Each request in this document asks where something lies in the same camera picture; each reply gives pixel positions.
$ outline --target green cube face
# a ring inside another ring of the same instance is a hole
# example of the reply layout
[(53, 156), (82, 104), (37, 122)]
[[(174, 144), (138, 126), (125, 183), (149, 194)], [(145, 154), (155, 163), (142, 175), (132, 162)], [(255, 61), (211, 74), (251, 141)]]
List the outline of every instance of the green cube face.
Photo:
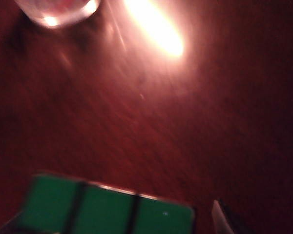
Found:
[(142, 198), (133, 233), (189, 234), (193, 218), (193, 210), (189, 207)]
[(61, 233), (76, 189), (77, 183), (72, 180), (48, 175), (37, 177), (19, 217), (19, 227), (37, 232)]
[(132, 204), (132, 195), (88, 187), (72, 233), (125, 234)]
[(41, 175), (17, 228), (52, 234), (190, 234), (193, 220), (187, 206)]

